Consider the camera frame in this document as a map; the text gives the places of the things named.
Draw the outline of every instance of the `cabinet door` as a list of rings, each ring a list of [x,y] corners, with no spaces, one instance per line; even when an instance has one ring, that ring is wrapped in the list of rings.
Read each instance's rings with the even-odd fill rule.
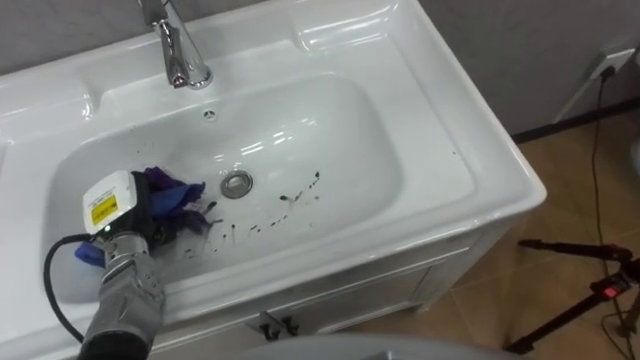
[[[196,340],[154,351],[149,360],[219,360],[266,343],[264,335],[239,323]]]
[[[412,295],[428,268],[399,273],[346,292],[270,311],[277,318],[291,316],[301,335],[329,332],[364,321],[373,314],[411,306]]]

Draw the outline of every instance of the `power outlet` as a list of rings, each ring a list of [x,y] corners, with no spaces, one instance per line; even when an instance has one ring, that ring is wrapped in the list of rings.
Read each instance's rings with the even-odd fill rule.
[[[602,71],[609,66],[613,66],[616,69],[616,72],[618,72],[622,65],[629,61],[635,51],[636,49],[627,49],[612,54],[606,54],[604,58],[598,63],[598,66],[596,66],[596,68],[593,70],[591,76],[589,76],[589,79],[597,79]]]

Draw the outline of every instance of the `yellow label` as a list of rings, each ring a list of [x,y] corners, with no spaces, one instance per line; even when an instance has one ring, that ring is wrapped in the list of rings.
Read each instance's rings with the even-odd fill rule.
[[[102,200],[98,205],[91,209],[91,220],[93,221],[93,225],[98,225],[107,216],[113,214],[117,210],[118,203],[116,202],[115,195],[111,195]]]

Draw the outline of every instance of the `cabinet handle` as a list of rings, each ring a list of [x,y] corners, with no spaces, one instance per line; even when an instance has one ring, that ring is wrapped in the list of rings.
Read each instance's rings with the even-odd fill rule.
[[[264,335],[264,339],[268,342],[278,341],[280,337],[280,330],[271,331],[271,325],[269,324],[260,325],[260,330]]]
[[[287,316],[282,318],[282,323],[287,329],[287,334],[291,336],[298,336],[298,330],[300,330],[300,325],[293,325],[293,318],[291,316]]]

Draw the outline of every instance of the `tripod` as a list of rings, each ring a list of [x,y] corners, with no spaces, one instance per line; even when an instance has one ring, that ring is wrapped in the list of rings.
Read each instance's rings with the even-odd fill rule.
[[[633,253],[616,245],[577,245],[568,243],[545,243],[541,240],[520,240],[518,245],[536,250],[549,250],[562,254],[584,256],[605,261],[615,261],[620,264],[620,269],[604,279],[595,281],[589,286],[592,295],[578,302],[562,314],[551,319],[546,324],[523,336],[514,343],[505,346],[504,350],[524,355],[533,350],[533,344],[550,333],[558,330],[573,319],[595,308],[601,303],[615,299],[622,293],[631,289],[634,284],[640,283],[640,258],[633,259]],[[635,333],[636,321],[640,316],[640,295],[634,301],[632,309],[622,322],[618,332],[622,336]]]

